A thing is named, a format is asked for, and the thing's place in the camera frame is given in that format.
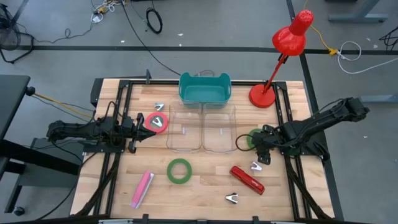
wooden table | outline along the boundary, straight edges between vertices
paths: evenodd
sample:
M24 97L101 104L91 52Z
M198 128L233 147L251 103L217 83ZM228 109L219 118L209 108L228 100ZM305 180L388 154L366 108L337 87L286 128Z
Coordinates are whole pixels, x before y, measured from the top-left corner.
M104 80L96 117L104 116L108 102L116 99L118 83L118 79ZM287 82L287 87L293 118L309 117L303 83ZM275 105L267 109L253 106L248 99L250 88L233 86L229 100L236 107L237 135L261 128L263 124L278 125ZM169 104L176 97L177 85L133 85L129 116L135 118L138 112L148 116L155 112L155 102L165 103L163 113L169 116ZM121 156L111 217L142 218L147 213L149 218L161 219L252 220L252 216L258 216L260 220L293 220L284 158L278 150L271 151L269 166L262 164L262 171L253 172L250 165L257 160L255 151L208 154L200 149L197 153L179 153L168 149L166 140L167 131L138 144L135 154L125 152ZM95 155L81 169L71 214L79 211L96 190L103 157L104 154ZM167 165L176 158L184 158L192 166L193 174L186 184L175 185L167 178ZM308 191L325 213L333 216L321 160L315 156L302 156L302 165ZM266 188L264 194L258 195L232 177L229 174L232 166L242 168L261 182ZM155 177L140 208L133 209L130 202L145 170L150 170ZM174 171L182 174L183 170L183 167L176 167ZM237 205L225 200L226 195L233 192L239 194ZM303 217L301 194L297 189L296 192ZM100 213L105 210L107 194L106 189Z

yellow cable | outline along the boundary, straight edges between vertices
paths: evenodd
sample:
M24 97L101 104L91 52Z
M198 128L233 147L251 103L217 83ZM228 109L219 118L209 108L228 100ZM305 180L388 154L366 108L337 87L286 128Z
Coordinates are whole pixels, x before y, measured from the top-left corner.
M69 107L69 106L67 106L67 105L64 105L63 103L61 103L61 102L59 102L59 101L57 101L57 100L55 100L55 99L53 99L53 98L50 98L50 97L48 97L48 96L41 95L41 94L39 94L39 93L34 93L34 94L35 94L36 96L40 97L40 98L45 99L45 100L49 100L49 101L51 101L51 102L58 103L59 105L63 106L64 108L66 108L66 109L68 109L68 110L71 110L71 111L75 112L75 113L78 114L78 115L82 115L82 116L85 116L85 117L87 117L87 118L91 118L91 117L92 117L92 115L83 114L83 113L81 113L81 112L79 112L79 111L77 111L77 110L75 110L75 109L73 109L73 108L71 108L71 107Z
M305 0L304 9L305 9L305 7L307 6L307 3L308 3L308 0ZM319 32L319 30L317 30L317 28L315 28L315 27L312 26L312 25L311 25L310 27L311 27L313 30L315 30L315 32L318 33L319 37L321 38L322 44L329 50L329 55L330 55L330 56L332 56L332 55L334 55L334 54L336 54L336 53L338 52L338 49L333 49L333 48L330 48L330 47L327 46L327 44L326 44L325 41L323 40L323 37L322 37L321 32Z

teal bin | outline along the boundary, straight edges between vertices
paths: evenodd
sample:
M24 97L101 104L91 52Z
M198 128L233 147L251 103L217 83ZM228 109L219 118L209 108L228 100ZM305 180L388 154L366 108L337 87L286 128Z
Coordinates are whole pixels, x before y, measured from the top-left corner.
M180 77L180 98L183 102L218 103L224 107L231 97L231 78L227 73L219 77L192 77L185 72Z

lamp base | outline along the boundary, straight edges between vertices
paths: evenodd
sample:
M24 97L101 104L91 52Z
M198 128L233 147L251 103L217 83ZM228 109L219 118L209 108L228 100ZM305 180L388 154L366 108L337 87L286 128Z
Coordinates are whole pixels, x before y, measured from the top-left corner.
M267 108L275 102L274 91L268 89L265 93L262 93L263 89L263 84L255 85L249 93L250 102L258 108Z

gray floor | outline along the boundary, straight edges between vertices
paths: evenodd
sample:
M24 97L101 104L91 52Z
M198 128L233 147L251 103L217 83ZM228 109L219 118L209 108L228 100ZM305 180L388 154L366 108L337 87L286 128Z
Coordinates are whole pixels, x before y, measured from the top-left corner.
M22 0L0 2L9 5L9 10L14 14ZM314 12L314 26L323 33L330 47L339 48L343 42L352 40L363 49L371 50L377 45L378 50L384 50L378 38L396 27L398 2L385 0L374 8L376 13L390 15L390 19L383 24L330 24L327 21L329 13L350 12L362 2L337 4L309 0L307 8ZM298 12L304 0L293 0L293 4ZM134 5L144 15L150 3L144 1ZM278 0L164 0L155 1L155 6L164 22L161 35L145 32L145 24L130 6L127 8L137 32L150 46L272 47L274 32L290 23L285 1ZM71 28L73 34L87 30L90 26L90 7L89 0L31 0L18 22L36 38L53 40L62 37L67 27ZM86 36L61 40L55 45L141 46L119 7L114 13L107 14L104 21L93 26ZM319 37L312 30L307 32L307 48L323 49ZM8 57L15 57L22 52L16 50L6 53ZM233 79L265 79L274 69L279 56L242 52L154 54L179 72L196 73L211 69L215 73L226 72ZM393 58L365 55L358 62L343 62L343 66L347 70L357 71ZM397 93L398 62L362 74L348 75L340 70L336 57L307 55L307 60L320 106L346 96ZM147 52L42 50L34 51L15 65L0 62L1 74L29 75L32 77L30 85L35 86L37 92L86 107L91 106L89 96L94 78L143 75L147 68L153 77L177 78ZM289 58L277 79L303 80L299 58ZM398 206L398 151L394 139L398 133L394 122L398 106L368 106L371 112L364 121L342 123L326 131L331 161L346 220L394 223L398 219L395 212ZM57 119L79 122L36 99L26 97L6 138L20 144L30 144L32 138L44 137L47 125ZM3 177L0 182L3 195L11 191L14 182L15 177L11 174ZM0 213L0 220L14 222L37 218L61 201L67 192L68 189L24 189L17 204L27 208L27 213L22 217ZM71 202L72 198L69 198L52 217L66 216ZM0 209L5 203L6 198L1 197ZM33 210L32 203L40 206L37 205Z

